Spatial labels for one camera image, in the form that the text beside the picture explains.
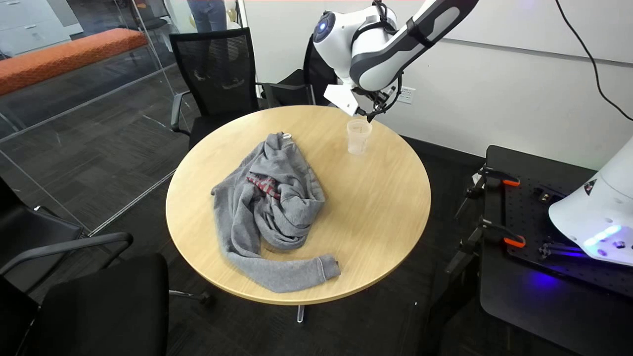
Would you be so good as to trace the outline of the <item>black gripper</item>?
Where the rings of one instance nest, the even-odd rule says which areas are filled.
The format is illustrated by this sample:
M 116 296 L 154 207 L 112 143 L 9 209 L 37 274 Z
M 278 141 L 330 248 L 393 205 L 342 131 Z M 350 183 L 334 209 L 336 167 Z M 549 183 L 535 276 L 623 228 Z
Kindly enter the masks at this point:
M 397 104 L 399 90 L 397 88 L 387 88 L 381 92 L 353 90 L 353 96 L 357 98 L 355 114 L 363 118 L 367 124 L 371 124 L 377 116 L 387 114 Z

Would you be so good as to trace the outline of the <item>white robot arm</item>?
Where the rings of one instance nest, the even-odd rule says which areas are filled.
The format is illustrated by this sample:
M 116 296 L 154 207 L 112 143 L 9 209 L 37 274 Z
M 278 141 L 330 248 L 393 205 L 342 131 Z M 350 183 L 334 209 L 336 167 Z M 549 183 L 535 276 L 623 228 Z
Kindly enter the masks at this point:
M 310 42 L 342 86 L 371 102 L 371 110 L 353 114 L 373 122 L 401 96 L 403 70 L 458 27 L 476 3 L 423 0 L 403 27 L 381 0 L 346 15 L 324 11 Z

